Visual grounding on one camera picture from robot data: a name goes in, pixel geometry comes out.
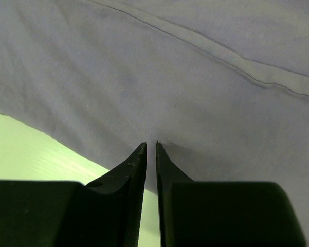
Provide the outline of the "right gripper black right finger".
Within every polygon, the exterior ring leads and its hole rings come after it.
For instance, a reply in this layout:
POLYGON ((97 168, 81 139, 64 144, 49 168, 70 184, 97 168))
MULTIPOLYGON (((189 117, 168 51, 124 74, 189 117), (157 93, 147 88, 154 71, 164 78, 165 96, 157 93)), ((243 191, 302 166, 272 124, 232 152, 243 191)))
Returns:
POLYGON ((162 246, 305 246, 285 191, 272 182, 196 182, 156 144, 162 246))

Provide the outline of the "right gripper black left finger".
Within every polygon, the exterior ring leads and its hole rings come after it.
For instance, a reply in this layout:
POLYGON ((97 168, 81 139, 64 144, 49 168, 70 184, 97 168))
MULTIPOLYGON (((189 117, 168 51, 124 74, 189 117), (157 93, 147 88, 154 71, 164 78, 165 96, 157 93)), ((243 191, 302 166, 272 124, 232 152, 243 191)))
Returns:
POLYGON ((83 185, 0 180, 0 246, 137 246, 147 145, 83 185))

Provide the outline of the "purple polo shirt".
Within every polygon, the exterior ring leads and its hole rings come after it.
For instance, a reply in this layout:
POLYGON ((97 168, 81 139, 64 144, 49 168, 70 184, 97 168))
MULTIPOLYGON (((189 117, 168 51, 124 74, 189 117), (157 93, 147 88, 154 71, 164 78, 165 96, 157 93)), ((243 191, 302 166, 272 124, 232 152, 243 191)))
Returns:
POLYGON ((309 191, 309 1, 0 1, 0 113, 112 166, 309 191))

